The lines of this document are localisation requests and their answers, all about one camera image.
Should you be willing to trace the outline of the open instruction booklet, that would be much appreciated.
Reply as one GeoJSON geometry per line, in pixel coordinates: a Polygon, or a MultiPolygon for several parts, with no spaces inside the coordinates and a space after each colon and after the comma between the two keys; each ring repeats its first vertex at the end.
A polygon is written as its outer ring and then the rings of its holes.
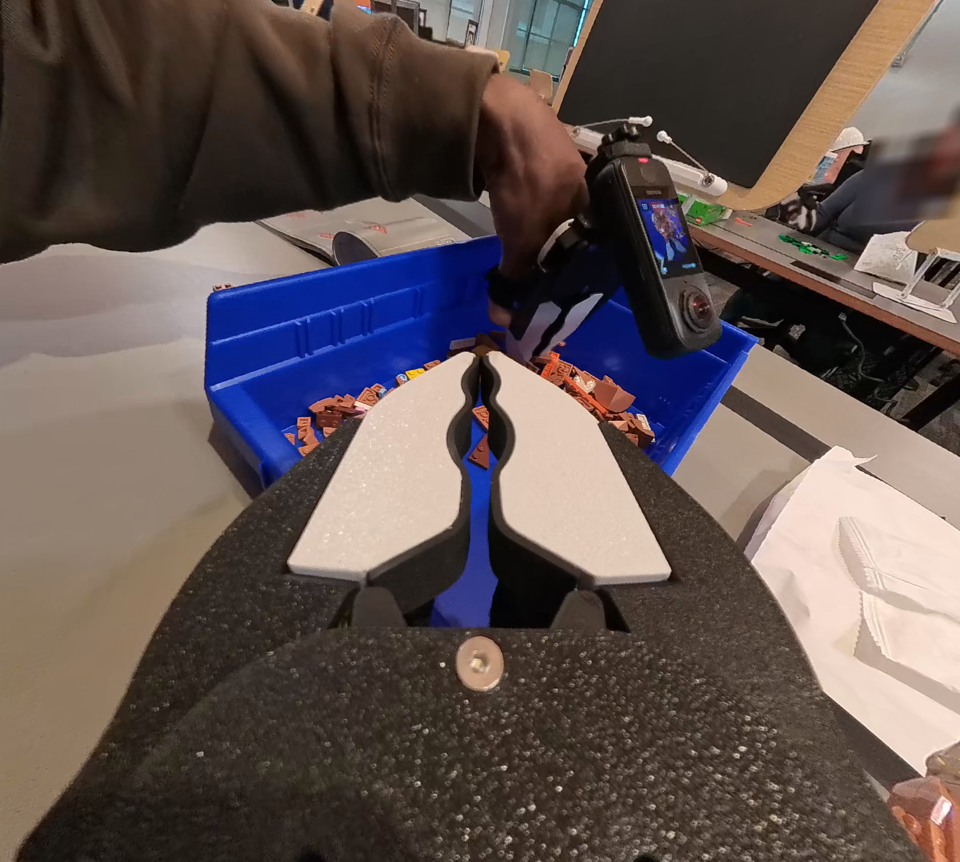
{"type": "Polygon", "coordinates": [[[495,233],[489,200],[370,198],[329,211],[299,211],[259,225],[330,267],[459,244],[495,233]]]}

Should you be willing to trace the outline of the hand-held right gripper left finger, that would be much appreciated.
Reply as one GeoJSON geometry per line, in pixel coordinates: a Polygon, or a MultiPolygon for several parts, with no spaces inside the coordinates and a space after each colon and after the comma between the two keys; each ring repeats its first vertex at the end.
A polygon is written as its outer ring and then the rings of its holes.
{"type": "Polygon", "coordinates": [[[385,589],[404,614],[458,581],[479,368],[457,355],[367,411],[288,557],[293,575],[385,589]]]}

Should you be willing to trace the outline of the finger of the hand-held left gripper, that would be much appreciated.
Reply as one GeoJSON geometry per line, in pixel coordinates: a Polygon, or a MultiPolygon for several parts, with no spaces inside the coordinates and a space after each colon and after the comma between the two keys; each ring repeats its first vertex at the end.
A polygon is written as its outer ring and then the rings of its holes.
{"type": "Polygon", "coordinates": [[[544,333],[543,355],[564,343],[619,287],[613,260],[577,260],[566,267],[551,291],[550,301],[558,307],[558,316],[544,333]]]}
{"type": "Polygon", "coordinates": [[[564,323],[563,306],[541,285],[512,307],[505,351],[514,361],[529,362],[549,347],[564,323]]]}

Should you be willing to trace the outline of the white tube panel stand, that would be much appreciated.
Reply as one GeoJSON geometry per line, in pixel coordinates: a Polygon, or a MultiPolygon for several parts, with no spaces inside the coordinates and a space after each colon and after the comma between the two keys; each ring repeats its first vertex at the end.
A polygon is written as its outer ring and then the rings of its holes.
{"type": "Polygon", "coordinates": [[[654,120],[649,115],[565,124],[564,127],[579,150],[589,157],[598,152],[604,136],[625,136],[631,143],[647,146],[652,158],[666,166],[671,179],[683,192],[698,193],[719,201],[728,191],[725,178],[708,170],[664,129],[654,129],[654,120]]]}

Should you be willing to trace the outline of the white instruction booklet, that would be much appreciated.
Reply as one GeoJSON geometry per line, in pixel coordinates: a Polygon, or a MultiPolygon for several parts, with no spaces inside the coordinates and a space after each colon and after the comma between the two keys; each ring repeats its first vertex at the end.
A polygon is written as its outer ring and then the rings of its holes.
{"type": "Polygon", "coordinates": [[[865,276],[906,285],[916,272],[919,254],[907,244],[907,232],[877,234],[860,253],[854,269],[865,276]]]}

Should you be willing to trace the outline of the white paper bags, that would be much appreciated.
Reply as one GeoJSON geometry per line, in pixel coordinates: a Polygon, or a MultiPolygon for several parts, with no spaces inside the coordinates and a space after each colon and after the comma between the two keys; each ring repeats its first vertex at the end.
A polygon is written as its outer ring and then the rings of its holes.
{"type": "Polygon", "coordinates": [[[959,737],[959,532],[835,446],[747,545],[825,695],[917,774],[959,737]]]}

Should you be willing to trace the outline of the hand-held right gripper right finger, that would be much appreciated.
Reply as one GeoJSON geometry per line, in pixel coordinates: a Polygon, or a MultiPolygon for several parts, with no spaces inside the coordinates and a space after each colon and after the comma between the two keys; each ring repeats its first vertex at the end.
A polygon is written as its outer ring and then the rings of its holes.
{"type": "Polygon", "coordinates": [[[490,476],[490,564],[505,586],[661,583],[671,567],[601,423],[508,355],[482,360],[490,476]]]}

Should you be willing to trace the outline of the green lego pieces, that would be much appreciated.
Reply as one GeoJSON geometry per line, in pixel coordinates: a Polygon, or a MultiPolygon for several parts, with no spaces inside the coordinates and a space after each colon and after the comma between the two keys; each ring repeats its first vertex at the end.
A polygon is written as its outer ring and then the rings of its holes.
{"type": "Polygon", "coordinates": [[[787,233],[778,234],[777,239],[781,243],[793,248],[795,251],[805,256],[829,258],[835,261],[846,261],[849,258],[849,256],[847,256],[845,253],[834,252],[829,247],[821,244],[811,243],[787,233]]]}

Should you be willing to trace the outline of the clear acrylic stand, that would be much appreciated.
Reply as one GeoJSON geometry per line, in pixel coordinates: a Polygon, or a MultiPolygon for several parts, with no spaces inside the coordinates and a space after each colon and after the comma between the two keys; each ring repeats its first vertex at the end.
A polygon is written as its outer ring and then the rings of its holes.
{"type": "Polygon", "coordinates": [[[938,249],[924,258],[916,272],[902,287],[882,281],[873,281],[871,291],[884,300],[899,304],[950,324],[957,323],[954,306],[958,304],[959,285],[950,289],[934,284],[929,278],[936,270],[938,275],[947,274],[946,269],[958,270],[959,253],[938,249]]]}

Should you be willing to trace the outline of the pile of brown lego pieces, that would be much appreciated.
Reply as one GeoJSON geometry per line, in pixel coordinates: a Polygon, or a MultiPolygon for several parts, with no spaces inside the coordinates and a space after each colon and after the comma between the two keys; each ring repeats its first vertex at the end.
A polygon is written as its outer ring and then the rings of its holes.
{"type": "MultiPolygon", "coordinates": [[[[473,337],[451,340],[445,361],[459,354],[479,356],[500,352],[506,343],[506,333],[491,330],[473,337]]],[[[636,397],[622,388],[610,376],[597,377],[566,361],[563,352],[556,349],[545,355],[537,355],[524,363],[538,377],[565,392],[587,411],[597,422],[609,423],[637,448],[648,448],[656,441],[653,427],[642,412],[633,412],[636,397]]],[[[441,364],[433,360],[411,367],[394,377],[393,388],[399,388],[414,378],[423,376],[441,364]]],[[[391,388],[381,384],[367,386],[358,395],[348,392],[336,393],[318,399],[296,417],[294,423],[281,431],[283,438],[301,457],[306,457],[319,443],[331,436],[345,421],[359,419],[378,401],[383,400],[391,388]]],[[[482,436],[466,457],[474,466],[488,471],[492,458],[489,447],[489,411],[480,401],[471,410],[474,420],[482,429],[482,436]]]]}

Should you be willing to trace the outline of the black divider panel wooden edge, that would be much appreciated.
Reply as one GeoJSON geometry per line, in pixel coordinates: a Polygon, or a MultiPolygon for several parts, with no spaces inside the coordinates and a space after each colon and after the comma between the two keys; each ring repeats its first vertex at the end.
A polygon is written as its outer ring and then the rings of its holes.
{"type": "Polygon", "coordinates": [[[805,182],[935,0],[595,0],[555,101],[571,127],[652,119],[760,210],[805,182]]]}

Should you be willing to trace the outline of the person's left hand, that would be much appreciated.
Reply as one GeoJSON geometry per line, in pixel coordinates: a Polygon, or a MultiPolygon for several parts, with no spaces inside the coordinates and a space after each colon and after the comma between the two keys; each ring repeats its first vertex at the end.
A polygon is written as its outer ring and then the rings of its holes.
{"type": "Polygon", "coordinates": [[[586,164],[551,107],[498,74],[483,93],[475,167],[501,243],[499,270],[524,279],[558,227],[587,206],[586,164]]]}

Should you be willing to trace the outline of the blue plastic bin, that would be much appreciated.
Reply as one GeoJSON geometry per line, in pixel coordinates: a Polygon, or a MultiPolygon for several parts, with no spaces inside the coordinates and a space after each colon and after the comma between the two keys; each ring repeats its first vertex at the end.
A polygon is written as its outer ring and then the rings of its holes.
{"type": "MultiPolygon", "coordinates": [[[[205,391],[211,414],[269,488],[301,460],[287,439],[322,397],[373,384],[447,356],[450,342],[490,326],[485,275],[498,260],[488,236],[343,268],[212,292],[205,391]]],[[[560,358],[633,394],[673,475],[756,346],[725,324],[710,348],[672,360],[648,355],[619,292],[566,339],[560,358]]]]}

